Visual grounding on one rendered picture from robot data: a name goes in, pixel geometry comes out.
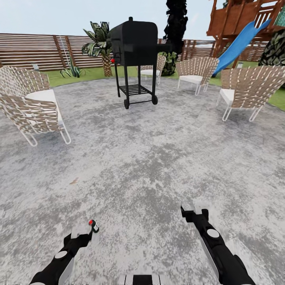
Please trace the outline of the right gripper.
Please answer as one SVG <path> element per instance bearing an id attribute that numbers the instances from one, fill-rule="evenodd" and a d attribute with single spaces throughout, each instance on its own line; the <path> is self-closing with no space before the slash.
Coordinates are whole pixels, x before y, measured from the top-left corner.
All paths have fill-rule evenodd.
<path id="1" fill-rule="evenodd" d="M 187 223 L 193 222 L 196 228 L 199 221 L 201 220 L 206 220 L 207 222 L 209 221 L 209 212 L 206 209 L 202 210 L 202 214 L 197 215 L 196 213 L 194 213 L 194 211 L 184 211 L 182 206 L 180 208 L 181 208 L 182 217 L 186 218 Z"/>

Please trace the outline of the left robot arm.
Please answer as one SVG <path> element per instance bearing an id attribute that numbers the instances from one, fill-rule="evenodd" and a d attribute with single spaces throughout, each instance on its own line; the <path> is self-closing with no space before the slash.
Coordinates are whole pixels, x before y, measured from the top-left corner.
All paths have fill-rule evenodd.
<path id="1" fill-rule="evenodd" d="M 91 226 L 74 227 L 72 232 L 64 238 L 64 247 L 43 271 L 34 275 L 30 285 L 63 285 L 72 271 L 77 251 L 81 247 L 86 247 L 88 242 L 91 241 L 93 232 L 91 230 Z M 242 285 L 253 284 L 244 283 Z"/>

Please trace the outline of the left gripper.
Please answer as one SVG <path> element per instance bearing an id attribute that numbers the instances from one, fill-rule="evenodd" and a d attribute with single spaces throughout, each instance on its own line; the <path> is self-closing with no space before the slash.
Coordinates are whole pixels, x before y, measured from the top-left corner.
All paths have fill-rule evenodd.
<path id="1" fill-rule="evenodd" d="M 79 234 L 79 236 L 74 239 L 71 238 L 71 234 L 72 234 L 71 232 L 69 235 L 67 235 L 64 238 L 64 241 L 63 241 L 64 247 L 66 247 L 70 243 L 74 244 L 77 247 L 77 251 L 81 247 L 86 247 L 88 245 L 88 242 L 91 241 L 92 232 L 93 231 L 90 231 L 89 233 Z"/>

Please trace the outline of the pesticide atomizer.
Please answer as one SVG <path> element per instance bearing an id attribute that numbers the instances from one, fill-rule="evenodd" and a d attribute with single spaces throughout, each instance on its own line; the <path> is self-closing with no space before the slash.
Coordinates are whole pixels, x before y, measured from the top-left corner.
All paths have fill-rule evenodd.
<path id="1" fill-rule="evenodd" d="M 97 233 L 99 231 L 99 226 L 96 224 L 94 220 L 92 220 L 91 223 L 89 223 L 89 226 L 91 226 L 92 231 L 94 233 Z"/>

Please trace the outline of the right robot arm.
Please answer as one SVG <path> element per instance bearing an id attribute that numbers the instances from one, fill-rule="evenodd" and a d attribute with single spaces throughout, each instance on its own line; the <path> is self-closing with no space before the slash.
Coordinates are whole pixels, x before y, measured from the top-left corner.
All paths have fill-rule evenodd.
<path id="1" fill-rule="evenodd" d="M 220 233 L 209 224 L 208 209 L 212 208 L 212 204 L 210 202 L 195 203 L 193 207 L 193 211 L 184 211 L 181 206 L 182 217 L 186 218 L 187 223 L 195 224 L 201 235 L 202 248 L 220 284 L 242 285 L 249 283 L 255 285 L 241 259 L 230 252 Z"/>

